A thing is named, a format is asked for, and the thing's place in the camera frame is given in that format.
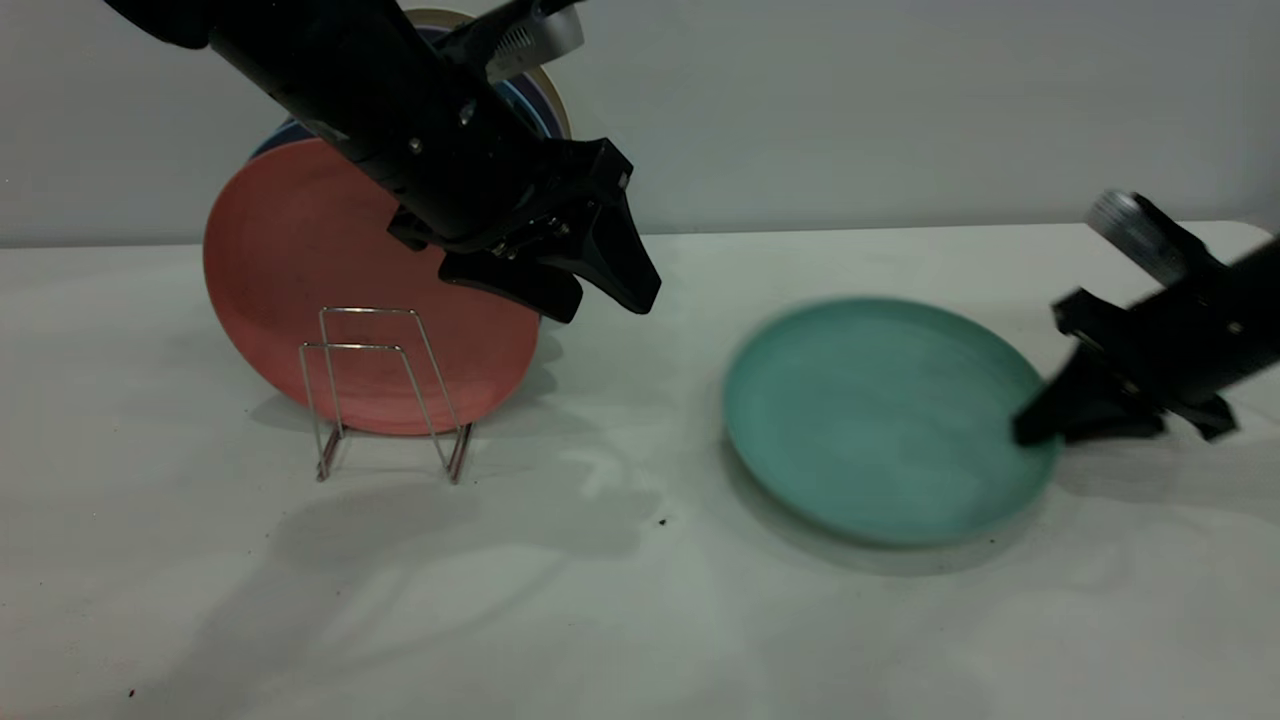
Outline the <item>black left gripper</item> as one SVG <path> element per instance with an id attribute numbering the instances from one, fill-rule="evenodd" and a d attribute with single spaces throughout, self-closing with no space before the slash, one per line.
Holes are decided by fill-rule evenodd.
<path id="1" fill-rule="evenodd" d="M 388 118 L 390 233 L 443 247 L 440 281 L 558 323 L 582 302 L 575 275 L 634 314 L 655 304 L 662 279 L 628 205 L 631 172 L 611 141 L 541 137 L 511 110 Z M 492 252 L 559 258 L 567 272 Z"/>

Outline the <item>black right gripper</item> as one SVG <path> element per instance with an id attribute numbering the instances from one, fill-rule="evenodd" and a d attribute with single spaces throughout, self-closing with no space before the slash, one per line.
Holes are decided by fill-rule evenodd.
<path id="1" fill-rule="evenodd" d="M 1020 446 L 1079 445 L 1162 434 L 1162 411 L 1204 441 L 1239 425 L 1217 393 L 1251 375 L 1251 272 L 1194 274 L 1129 307 L 1076 290 L 1053 305 L 1055 322 L 1079 345 L 1012 419 Z"/>

